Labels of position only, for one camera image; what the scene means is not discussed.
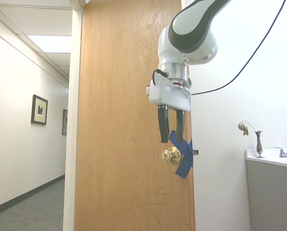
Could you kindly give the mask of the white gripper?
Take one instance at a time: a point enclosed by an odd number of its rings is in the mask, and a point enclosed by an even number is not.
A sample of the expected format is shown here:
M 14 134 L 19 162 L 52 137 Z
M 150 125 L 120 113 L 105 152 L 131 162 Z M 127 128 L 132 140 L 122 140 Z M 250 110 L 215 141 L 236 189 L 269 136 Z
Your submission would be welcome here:
M 169 140 L 168 107 L 176 110 L 176 138 L 183 141 L 185 112 L 191 111 L 191 92 L 187 87 L 177 87 L 178 82 L 167 78 L 167 74 L 159 69 L 153 72 L 150 85 L 146 87 L 146 94 L 150 103 L 158 105 L 158 123 L 162 143 Z

